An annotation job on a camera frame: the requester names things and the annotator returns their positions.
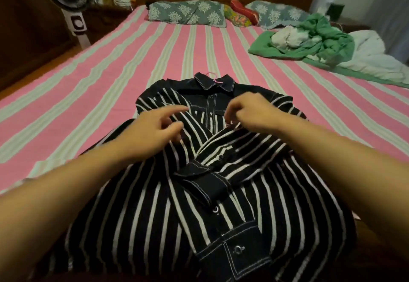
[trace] shirt collar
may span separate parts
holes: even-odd
[[[200,72],[195,74],[195,79],[199,84],[203,87],[204,90],[208,90],[211,87],[217,85],[218,87],[221,87],[227,92],[232,92],[233,87],[234,87],[234,80],[226,74],[225,76],[216,79],[218,82],[222,83],[216,83],[212,78],[209,78],[207,75],[202,74]]]

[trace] gray floral pillow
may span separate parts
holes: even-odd
[[[258,26],[264,29],[273,29],[282,26],[297,26],[309,14],[295,6],[276,4],[262,0],[249,3],[246,8],[257,11],[259,14]]]
[[[149,21],[226,27],[224,5],[210,0],[159,1],[149,6]]]

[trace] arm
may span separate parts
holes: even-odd
[[[226,121],[280,137],[379,236],[409,259],[409,164],[273,107],[260,94],[233,99]]]
[[[169,116],[185,110],[144,112],[115,140],[0,197],[0,280],[27,274],[112,176],[178,140],[183,123]]]

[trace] curtain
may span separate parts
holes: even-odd
[[[386,53],[405,63],[409,59],[409,0],[374,0],[365,22],[385,42]]]

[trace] wooden floor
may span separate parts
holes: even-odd
[[[0,92],[0,100],[18,89],[40,78],[44,73],[54,69],[81,52],[79,46],[71,48],[63,55],[45,64],[17,83]],[[358,239],[355,249],[341,257],[324,275],[328,282],[404,282],[409,281],[406,264],[384,244],[365,223],[356,221]]]
[[[27,84],[33,82],[35,79],[40,78],[44,73],[51,71],[55,67],[59,66],[60,64],[66,62],[71,57],[74,57],[76,54],[81,52],[81,47],[79,45],[71,48],[70,50],[66,51],[63,55],[55,58],[54,60],[50,61],[49,63],[45,64],[44,66],[38,68],[34,72],[30,73],[26,77],[22,78],[20,81],[14,83],[12,86],[2,90],[0,92],[0,100],[3,98],[11,95],[15,91],[19,90],[20,88],[26,86]]]

